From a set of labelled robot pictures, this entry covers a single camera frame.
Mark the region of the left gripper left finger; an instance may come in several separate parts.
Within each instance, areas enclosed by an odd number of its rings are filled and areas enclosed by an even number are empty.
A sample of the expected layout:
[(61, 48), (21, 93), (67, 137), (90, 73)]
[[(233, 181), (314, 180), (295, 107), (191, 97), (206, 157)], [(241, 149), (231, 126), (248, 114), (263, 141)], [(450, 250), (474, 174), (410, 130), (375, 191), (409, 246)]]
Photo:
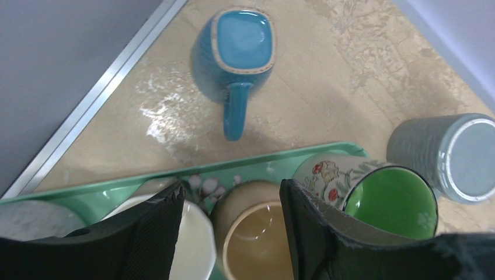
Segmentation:
[(177, 181), (65, 237), (1, 238), (1, 279), (168, 279), (185, 193)]

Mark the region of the beige round mug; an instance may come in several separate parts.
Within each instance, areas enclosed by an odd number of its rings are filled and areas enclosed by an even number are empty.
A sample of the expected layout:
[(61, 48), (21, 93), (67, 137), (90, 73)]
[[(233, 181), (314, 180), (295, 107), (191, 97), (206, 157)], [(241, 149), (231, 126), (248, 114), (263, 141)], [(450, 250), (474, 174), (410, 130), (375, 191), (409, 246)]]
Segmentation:
[(294, 279), (279, 190), (269, 181), (247, 181), (215, 204), (210, 219), (226, 279)]

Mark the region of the cream floral mug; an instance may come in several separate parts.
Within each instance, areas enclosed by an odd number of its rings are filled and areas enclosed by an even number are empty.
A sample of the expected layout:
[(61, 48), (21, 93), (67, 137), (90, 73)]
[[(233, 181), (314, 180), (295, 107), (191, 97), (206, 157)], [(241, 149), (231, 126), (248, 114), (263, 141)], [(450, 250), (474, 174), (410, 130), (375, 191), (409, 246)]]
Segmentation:
[(411, 168), (329, 152), (307, 158), (293, 178), (325, 203), (378, 229), (416, 240), (437, 231), (434, 193)]

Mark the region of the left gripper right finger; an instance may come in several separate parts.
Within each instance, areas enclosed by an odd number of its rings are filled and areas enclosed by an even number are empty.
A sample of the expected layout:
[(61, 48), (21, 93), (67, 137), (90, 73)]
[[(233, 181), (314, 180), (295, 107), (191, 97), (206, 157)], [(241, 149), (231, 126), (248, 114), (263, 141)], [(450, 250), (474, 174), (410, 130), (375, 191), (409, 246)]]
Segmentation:
[(295, 279), (493, 279), (494, 234), (413, 240), (378, 229), (284, 179), (280, 200)]

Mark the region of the black mug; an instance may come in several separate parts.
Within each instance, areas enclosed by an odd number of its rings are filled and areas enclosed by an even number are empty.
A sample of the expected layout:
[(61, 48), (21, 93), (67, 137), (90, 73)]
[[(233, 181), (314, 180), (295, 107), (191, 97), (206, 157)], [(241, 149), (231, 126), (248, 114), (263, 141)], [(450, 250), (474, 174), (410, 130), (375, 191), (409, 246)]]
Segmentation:
[(196, 204), (185, 201), (170, 279), (209, 279), (216, 249), (210, 220)]

